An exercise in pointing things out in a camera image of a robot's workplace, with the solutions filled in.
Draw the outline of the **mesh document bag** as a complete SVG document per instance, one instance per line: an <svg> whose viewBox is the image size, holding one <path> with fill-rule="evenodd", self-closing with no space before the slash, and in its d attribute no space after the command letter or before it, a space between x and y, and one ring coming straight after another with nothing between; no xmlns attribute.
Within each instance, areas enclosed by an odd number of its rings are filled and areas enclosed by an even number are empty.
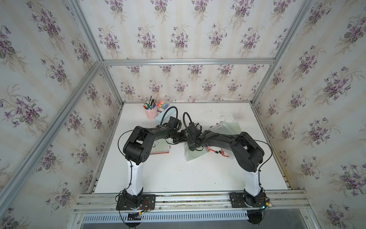
<svg viewBox="0 0 366 229"><path fill-rule="evenodd" d="M225 135L237 135L242 132L239 123L227 121L217 123L210 128L210 131Z"/></svg>
<svg viewBox="0 0 366 229"><path fill-rule="evenodd" d="M197 158L199 158L199 157L201 157L201 156L208 153L208 150L205 147L202 147L202 148L199 148L197 150L191 151L189 149L188 143L184 143L184 150L185 150L185 153L184 153L185 160L187 162L195 160L195 159L197 159Z"/></svg>
<svg viewBox="0 0 366 229"><path fill-rule="evenodd" d="M168 154L169 152L170 152L170 145L166 142L165 139L154 141L151 149L151 155Z"/></svg>

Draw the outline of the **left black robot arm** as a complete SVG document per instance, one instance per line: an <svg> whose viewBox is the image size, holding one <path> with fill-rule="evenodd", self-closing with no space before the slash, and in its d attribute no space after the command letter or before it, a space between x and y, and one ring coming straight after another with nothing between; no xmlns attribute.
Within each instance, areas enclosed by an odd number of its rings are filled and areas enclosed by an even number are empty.
<svg viewBox="0 0 366 229"><path fill-rule="evenodd" d="M131 135L120 153L129 163L127 187L120 196L131 203L139 204L143 194L143 169L144 162L151 154L154 142L161 139L170 139L172 145L178 145L186 141L185 134L180 130L182 122L178 118L178 109L171 106L165 111L162 120L169 111L175 111L175 116L169 117L168 122L161 122L154 128L136 126L131 130Z"/></svg>

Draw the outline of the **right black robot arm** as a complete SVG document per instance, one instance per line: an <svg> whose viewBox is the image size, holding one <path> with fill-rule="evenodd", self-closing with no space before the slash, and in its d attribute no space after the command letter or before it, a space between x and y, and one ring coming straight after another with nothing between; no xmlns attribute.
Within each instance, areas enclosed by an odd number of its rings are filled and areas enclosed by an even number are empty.
<svg viewBox="0 0 366 229"><path fill-rule="evenodd" d="M233 153L238 165L245 171L243 199L248 207L264 209L269 206L269 198L260 183L260 169L265 163L265 152L258 145L261 141L252 139L247 132L226 135L209 130L203 131L197 127L187 112L183 114L183 124L190 151L217 147Z"/></svg>

